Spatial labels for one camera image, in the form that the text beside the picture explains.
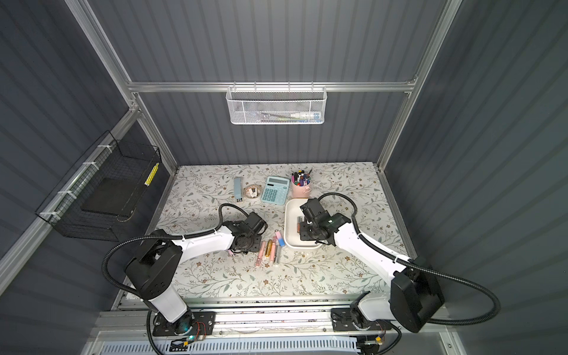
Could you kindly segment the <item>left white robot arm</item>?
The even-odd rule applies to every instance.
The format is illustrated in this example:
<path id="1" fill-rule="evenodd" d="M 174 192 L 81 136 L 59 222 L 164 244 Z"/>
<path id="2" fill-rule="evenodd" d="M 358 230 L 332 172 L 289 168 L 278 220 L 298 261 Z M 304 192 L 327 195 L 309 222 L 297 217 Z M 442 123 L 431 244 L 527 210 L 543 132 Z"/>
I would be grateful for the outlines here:
<path id="1" fill-rule="evenodd" d="M 172 285 L 177 267 L 201 255 L 230 250 L 256 253 L 267 223 L 252 212 L 245 220 L 226 221 L 195 236 L 169 235 L 158 230 L 135 250 L 125 272 L 137 296 L 169 323 L 189 317 L 189 309 Z"/>

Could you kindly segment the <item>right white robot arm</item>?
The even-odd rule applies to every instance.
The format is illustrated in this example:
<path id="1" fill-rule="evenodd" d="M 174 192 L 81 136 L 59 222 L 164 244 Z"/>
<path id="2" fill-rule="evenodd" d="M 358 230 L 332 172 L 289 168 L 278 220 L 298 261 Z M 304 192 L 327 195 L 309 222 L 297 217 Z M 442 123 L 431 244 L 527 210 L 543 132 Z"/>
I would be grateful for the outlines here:
<path id="1" fill-rule="evenodd" d="M 357 232 L 354 219 L 329 214 L 316 198 L 300 206 L 303 222 L 300 238 L 326 243 L 355 256 L 390 286 L 390 296 L 364 292 L 350 305 L 354 327 L 368 328 L 372 322 L 395 320 L 404 329 L 417 333 L 445 302 L 435 275 L 418 270 L 425 260 L 411 259 L 385 247 L 368 235 Z"/>

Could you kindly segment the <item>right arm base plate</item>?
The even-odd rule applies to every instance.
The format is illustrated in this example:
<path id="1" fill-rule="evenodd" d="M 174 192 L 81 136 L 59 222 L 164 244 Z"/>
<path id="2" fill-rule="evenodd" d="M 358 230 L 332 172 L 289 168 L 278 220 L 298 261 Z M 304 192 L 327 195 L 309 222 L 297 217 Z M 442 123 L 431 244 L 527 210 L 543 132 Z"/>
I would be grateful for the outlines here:
<path id="1" fill-rule="evenodd" d="M 331 324 L 335 332 L 391 330 L 393 326 L 384 320 L 369 321 L 361 312 L 351 308 L 333 308 L 330 310 Z"/>

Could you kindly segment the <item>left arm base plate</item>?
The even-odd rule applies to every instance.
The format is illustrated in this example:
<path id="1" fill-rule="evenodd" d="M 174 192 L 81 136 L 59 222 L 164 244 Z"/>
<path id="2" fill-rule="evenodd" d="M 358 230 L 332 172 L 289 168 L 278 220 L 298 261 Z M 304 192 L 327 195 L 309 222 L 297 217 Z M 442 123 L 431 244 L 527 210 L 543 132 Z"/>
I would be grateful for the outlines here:
<path id="1" fill-rule="evenodd" d="M 215 312 L 186 312 L 180 319 L 168 322 L 162 314 L 151 320 L 154 337 L 206 337 L 212 335 L 215 325 Z"/>

